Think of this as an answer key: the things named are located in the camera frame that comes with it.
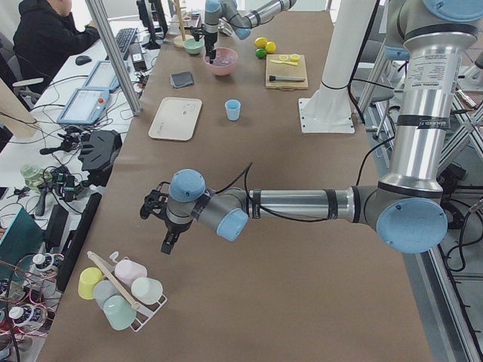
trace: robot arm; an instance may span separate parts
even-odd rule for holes
[[[259,26],[270,20],[276,14],[290,9],[295,5],[296,0],[272,0],[261,8],[250,11],[245,16],[240,15],[236,9],[235,0],[206,0],[205,4],[205,49],[206,57],[210,62],[216,57],[214,48],[218,40],[218,22],[225,19],[235,30],[235,34],[241,39],[247,38],[251,28]]]
[[[240,235],[249,217],[277,216],[305,222],[345,219],[377,229],[375,205],[381,202],[385,203],[386,218],[395,219],[393,224],[377,230],[390,247],[403,253],[421,253],[445,236],[446,216],[434,201],[399,199],[388,206],[391,199],[385,195],[377,199],[377,191],[375,187],[365,186],[345,190],[228,189],[216,193],[206,187],[199,172],[181,170],[173,176],[167,194],[158,188],[146,196],[140,215],[145,219],[152,214],[165,221],[168,232],[161,251],[166,254],[171,253],[180,234],[189,229],[193,220],[228,241]],[[373,206],[371,209],[367,208],[369,203]],[[394,228],[397,239],[387,235]],[[406,228],[411,228],[412,233],[402,236]]]
[[[466,7],[459,0],[392,0],[390,5],[388,29],[396,31],[388,32],[387,44],[404,46],[410,61],[388,174],[377,186],[340,191],[229,189],[217,194],[205,187],[201,174],[182,170],[160,203],[158,217],[168,226],[164,244],[169,251],[178,231],[186,231],[193,219],[232,241],[249,216],[343,218],[369,225],[403,253],[422,253],[442,241],[448,221],[439,206],[442,189],[436,174],[461,55],[476,41],[483,0]],[[153,213],[146,205],[141,209],[145,217]]]

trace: computer mouse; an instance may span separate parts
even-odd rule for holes
[[[89,63],[91,61],[92,61],[91,57],[88,57],[87,55],[79,55],[75,59],[75,64],[77,64],[78,66],[81,66],[81,65]]]

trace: pink cup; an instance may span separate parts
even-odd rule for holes
[[[115,265],[114,275],[122,283],[130,287],[136,279],[147,277],[148,270],[144,265],[129,259],[123,259]]]

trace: bowl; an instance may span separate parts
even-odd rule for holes
[[[200,54],[202,52],[203,47],[205,46],[205,42],[203,40],[196,41],[194,38],[190,38],[185,40],[183,43],[184,50],[191,55]]]
[[[228,75],[236,68],[238,54],[233,49],[217,48],[217,56],[210,64],[208,57],[204,57],[206,67],[215,75]]]

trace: white cup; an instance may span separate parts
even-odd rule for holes
[[[151,305],[162,297],[163,285],[156,279],[138,278],[131,285],[131,292],[140,302]]]

